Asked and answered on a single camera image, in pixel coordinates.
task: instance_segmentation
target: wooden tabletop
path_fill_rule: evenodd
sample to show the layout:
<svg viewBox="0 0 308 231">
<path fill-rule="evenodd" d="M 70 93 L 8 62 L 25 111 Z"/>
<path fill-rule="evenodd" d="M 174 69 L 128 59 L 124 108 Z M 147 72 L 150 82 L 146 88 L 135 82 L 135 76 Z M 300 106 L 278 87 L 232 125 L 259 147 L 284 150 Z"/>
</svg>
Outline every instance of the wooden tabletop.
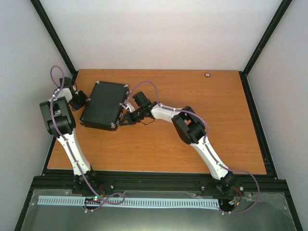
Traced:
<svg viewBox="0 0 308 231">
<path fill-rule="evenodd" d="M 131 89 L 143 80 L 153 81 L 161 103 L 177 108 L 188 105 L 208 122 L 209 140 L 229 168 L 266 174 L 238 71 L 82 69 L 76 83 L 90 96 L 97 80 L 128 84 Z M 142 84 L 138 90 L 156 100 L 151 84 Z M 172 123 L 156 120 L 112 132 L 80 125 L 82 111 L 73 112 L 77 139 L 94 170 L 209 173 L 197 151 L 181 141 Z M 48 168 L 72 169 L 59 142 Z"/>
</svg>

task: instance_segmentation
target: gray wall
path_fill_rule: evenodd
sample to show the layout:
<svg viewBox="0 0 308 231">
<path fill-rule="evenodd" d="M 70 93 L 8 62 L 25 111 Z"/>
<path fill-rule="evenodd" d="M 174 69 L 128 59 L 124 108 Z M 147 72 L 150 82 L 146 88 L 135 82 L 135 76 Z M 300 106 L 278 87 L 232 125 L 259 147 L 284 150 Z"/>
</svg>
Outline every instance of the gray wall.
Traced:
<svg viewBox="0 0 308 231">
<path fill-rule="evenodd" d="M 2 1 L 0 21 L 0 230 L 11 231 L 51 142 L 39 110 L 49 69 L 64 63 L 29 0 Z"/>
<path fill-rule="evenodd" d="M 76 68 L 243 70 L 281 0 L 42 0 Z"/>
<path fill-rule="evenodd" d="M 293 1 L 248 76 L 279 178 L 308 230 L 308 1 Z"/>
</svg>

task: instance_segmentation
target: black metal frame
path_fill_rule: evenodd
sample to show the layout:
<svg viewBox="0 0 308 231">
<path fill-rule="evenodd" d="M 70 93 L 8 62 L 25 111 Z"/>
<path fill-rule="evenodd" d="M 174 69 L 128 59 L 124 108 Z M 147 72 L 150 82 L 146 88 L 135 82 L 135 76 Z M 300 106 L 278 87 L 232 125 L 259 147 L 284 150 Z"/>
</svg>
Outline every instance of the black metal frame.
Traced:
<svg viewBox="0 0 308 231">
<path fill-rule="evenodd" d="M 72 73 L 73 79 L 75 80 L 78 71 L 75 70 L 72 62 L 70 61 L 56 31 L 54 30 L 42 4 L 39 0 L 31 0 L 37 13 L 39 14 L 43 24 L 49 32 L 52 40 L 54 41 L 57 49 L 63 57 L 68 69 Z M 293 221 L 296 229 L 302 231 L 302 226 L 299 221 L 288 185 L 285 180 L 277 179 L 277 173 L 273 160 L 270 155 L 269 147 L 264 135 L 264 131 L 257 113 L 256 105 L 252 97 L 247 76 L 252 69 L 254 63 L 265 47 L 267 41 L 271 37 L 273 31 L 281 20 L 283 14 L 286 12 L 288 6 L 292 0 L 282 0 L 279 8 L 277 9 L 273 19 L 271 20 L 268 28 L 266 29 L 263 37 L 258 43 L 255 51 L 253 52 L 250 60 L 248 61 L 244 71 L 240 71 L 244 93 L 247 99 L 247 104 L 251 114 L 251 118 L 255 127 L 258 143 L 261 149 L 262 157 L 266 167 L 266 175 L 256 175 L 260 190 L 262 192 L 279 192 L 284 193 L 289 205 Z M 29 202 L 35 189 L 75 189 L 75 183 L 73 181 L 72 170 L 50 170 L 47 169 L 47 164 L 50 159 L 50 155 L 53 150 L 55 138 L 53 138 L 46 163 L 41 176 L 34 177 L 31 184 L 28 196 L 26 198 L 23 210 L 17 222 L 15 231 L 21 230 L 26 211 L 29 206 Z M 177 174 L 177 173 L 147 173 L 147 172 L 109 172 L 109 171 L 97 171 L 98 180 L 105 186 L 106 193 L 113 191 L 123 192 L 126 190 L 149 190 L 149 191 L 185 191 L 193 192 L 196 194 L 204 195 L 206 191 L 202 190 L 202 185 L 206 182 L 212 181 L 210 174 Z M 257 190 L 255 182 L 250 176 L 247 175 L 236 175 L 237 180 L 240 181 L 246 192 L 255 192 Z"/>
</svg>

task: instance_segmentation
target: black beam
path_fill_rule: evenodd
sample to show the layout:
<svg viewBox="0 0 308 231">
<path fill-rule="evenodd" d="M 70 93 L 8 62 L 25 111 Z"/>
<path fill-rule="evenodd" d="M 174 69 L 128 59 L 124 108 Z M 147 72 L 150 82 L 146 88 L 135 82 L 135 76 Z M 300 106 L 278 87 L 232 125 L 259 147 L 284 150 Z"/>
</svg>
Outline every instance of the black beam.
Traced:
<svg viewBox="0 0 308 231">
<path fill-rule="evenodd" d="M 241 81 L 242 81 L 242 85 L 243 85 L 243 89 L 244 89 L 244 93 L 246 96 L 246 100 L 247 100 L 247 104 L 248 104 L 248 108 L 250 111 L 250 115 L 252 118 L 252 122 L 254 124 L 255 127 L 255 131 L 256 131 L 256 135 L 257 135 L 257 139 L 259 142 L 259 146 L 260 146 L 260 150 L 262 153 L 262 157 L 264 160 L 264 164 L 267 170 L 267 174 L 272 174 L 274 177 L 277 178 L 277 173 L 276 173 L 276 169 L 274 166 L 274 162 L 273 159 L 270 155 L 270 149 L 268 146 L 268 143 L 266 141 L 265 135 L 264 135 L 264 131 L 261 125 L 261 121 L 258 115 L 258 111 L 255 105 L 255 101 L 254 98 L 252 96 L 250 87 L 249 87 L 249 83 L 247 81 L 247 78 L 244 76 L 243 72 L 239 72 L 240 77 L 241 77 Z"/>
<path fill-rule="evenodd" d="M 260 42 L 258 43 L 255 51 L 253 52 L 252 56 L 250 57 L 243 73 L 246 77 L 249 72 L 251 71 L 253 65 L 257 61 L 259 55 L 261 54 L 263 48 L 265 47 L 266 43 L 268 42 L 269 38 L 271 37 L 272 33 L 274 32 L 276 26 L 282 19 L 284 13 L 288 9 L 289 5 L 291 4 L 292 0 L 282 0 L 280 6 L 278 7 L 276 13 L 274 14 L 271 22 L 268 25 L 268 28 L 265 30 Z"/>
<path fill-rule="evenodd" d="M 76 76 L 77 72 L 74 68 L 70 58 L 68 57 L 68 54 L 66 53 L 66 50 L 63 46 L 63 44 L 60 41 L 60 38 L 57 35 L 57 32 L 53 28 L 53 25 L 51 21 L 49 20 L 49 17 L 47 16 L 41 2 L 39 0 L 31 0 L 32 5 L 34 6 L 35 10 L 37 11 L 40 19 L 42 20 L 44 26 L 46 27 L 51 39 L 53 40 L 54 44 L 56 45 L 59 53 L 61 54 L 68 70 L 71 72 L 72 76 Z"/>
</svg>

